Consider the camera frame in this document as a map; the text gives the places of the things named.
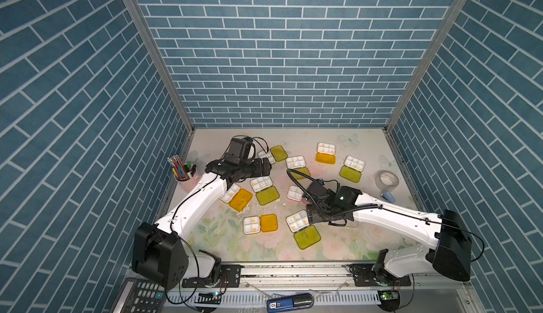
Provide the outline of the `pink pillbox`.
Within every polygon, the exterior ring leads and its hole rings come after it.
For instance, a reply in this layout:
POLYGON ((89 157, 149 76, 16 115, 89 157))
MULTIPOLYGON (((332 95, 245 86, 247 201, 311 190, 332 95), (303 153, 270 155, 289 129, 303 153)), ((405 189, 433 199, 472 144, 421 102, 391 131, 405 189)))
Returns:
POLYGON ((306 202, 305 193, 302 191, 300 187, 297 187, 294 185, 291 185, 288 188, 286 197, 290 199, 291 201, 304 202, 304 203, 306 202))

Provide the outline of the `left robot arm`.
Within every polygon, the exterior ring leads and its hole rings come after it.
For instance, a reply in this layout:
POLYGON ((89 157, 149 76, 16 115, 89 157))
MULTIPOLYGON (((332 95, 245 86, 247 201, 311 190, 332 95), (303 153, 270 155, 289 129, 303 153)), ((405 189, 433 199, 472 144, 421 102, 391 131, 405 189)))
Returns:
POLYGON ((213 160, 188 195, 155 223, 142 223, 134 234, 132 270, 140 276, 172 290, 185 279, 210 284, 218 281, 219 257, 196 252, 188 244, 189 234, 203 215, 236 182, 267 177, 272 164, 268 158, 245 160, 238 164, 213 160))

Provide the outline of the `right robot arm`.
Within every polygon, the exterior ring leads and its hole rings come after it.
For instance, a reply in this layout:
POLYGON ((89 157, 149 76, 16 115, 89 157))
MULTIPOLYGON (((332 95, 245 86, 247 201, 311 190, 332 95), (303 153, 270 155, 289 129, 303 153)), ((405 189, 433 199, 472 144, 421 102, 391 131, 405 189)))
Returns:
POLYGON ((309 201, 310 223, 356 221, 396 232, 417 242, 414 247, 382 249, 373 266, 377 281, 390 283, 413 273, 438 273, 467 282, 471 277, 472 238, 460 214, 411 210, 348 186, 332 191, 320 182, 302 190, 309 201))

